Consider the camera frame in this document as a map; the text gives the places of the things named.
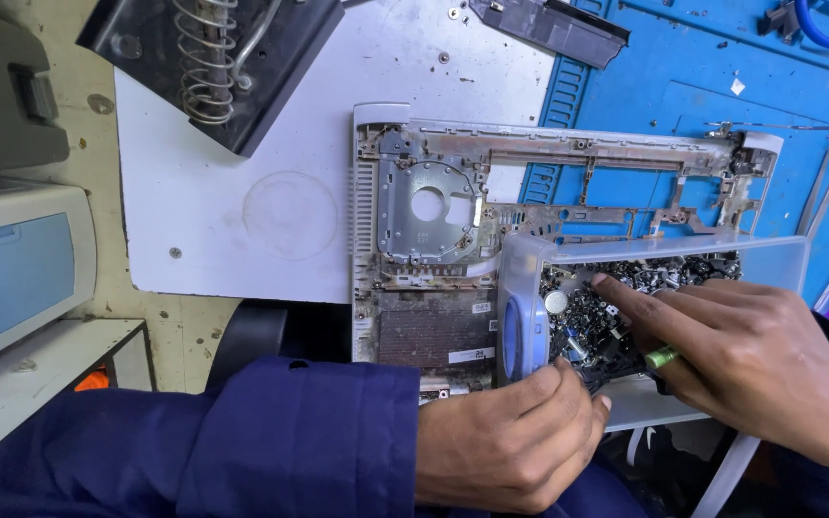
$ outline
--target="blue anti-static mat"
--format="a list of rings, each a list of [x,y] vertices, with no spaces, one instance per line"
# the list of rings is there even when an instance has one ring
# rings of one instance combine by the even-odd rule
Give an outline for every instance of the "blue anti-static mat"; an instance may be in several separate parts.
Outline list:
[[[756,21],[775,0],[575,0],[576,5],[632,30],[629,46],[605,70],[558,56],[541,125],[655,135],[701,136],[709,121],[829,124],[829,51],[799,35],[790,45],[776,33],[759,37]],[[812,2],[816,24],[829,35],[829,0]],[[737,78],[740,96],[731,91]],[[752,128],[786,139],[757,222],[757,236],[795,233],[801,209],[829,143],[829,132]],[[525,203],[575,205],[583,171],[533,164],[527,169]],[[673,173],[598,169],[590,186],[593,206],[666,207]],[[683,206],[700,207],[704,221],[715,182],[686,182]],[[824,179],[821,195],[829,178]],[[755,182],[759,197],[763,182]],[[749,229],[753,213],[744,217]],[[639,215],[638,235],[651,213]],[[665,236],[686,228],[662,225]],[[603,233],[620,231],[606,226]],[[829,210],[812,244],[803,296],[817,300],[829,282]]]

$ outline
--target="blue cable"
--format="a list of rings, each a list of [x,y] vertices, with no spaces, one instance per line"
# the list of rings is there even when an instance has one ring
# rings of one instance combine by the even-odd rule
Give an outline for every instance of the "blue cable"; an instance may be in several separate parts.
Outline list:
[[[814,26],[811,11],[808,8],[808,0],[795,0],[795,15],[799,18],[799,25],[801,26],[801,30],[804,30],[805,35],[811,41],[814,41],[825,49],[829,49],[829,36]]]

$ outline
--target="orange object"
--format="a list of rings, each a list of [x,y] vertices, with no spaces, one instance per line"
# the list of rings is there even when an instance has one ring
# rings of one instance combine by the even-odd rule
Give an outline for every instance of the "orange object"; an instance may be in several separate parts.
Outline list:
[[[110,381],[108,380],[108,375],[104,372],[104,366],[102,365],[98,367],[98,371],[88,374],[86,379],[75,385],[75,392],[96,388],[108,388],[109,386]]]

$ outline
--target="barcode label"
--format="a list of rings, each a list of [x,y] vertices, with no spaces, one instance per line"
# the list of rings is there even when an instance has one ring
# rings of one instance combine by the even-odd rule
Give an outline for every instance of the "barcode label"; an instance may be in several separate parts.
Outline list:
[[[450,363],[461,363],[463,361],[474,361],[477,359],[488,359],[495,357],[495,348],[472,349],[468,351],[456,351],[450,353]]]

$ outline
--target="transparent plastic box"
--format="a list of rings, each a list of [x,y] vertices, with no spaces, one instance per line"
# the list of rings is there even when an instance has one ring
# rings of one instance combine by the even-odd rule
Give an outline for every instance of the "transparent plastic box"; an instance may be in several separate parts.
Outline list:
[[[512,231],[504,237],[498,267],[498,384],[516,382],[548,363],[549,319],[539,297],[544,263],[604,263],[737,250],[742,280],[800,293],[810,249],[803,236],[724,234],[556,245]],[[644,376],[613,380],[598,394],[614,401],[607,431],[707,418],[673,396],[658,394],[655,383]]]

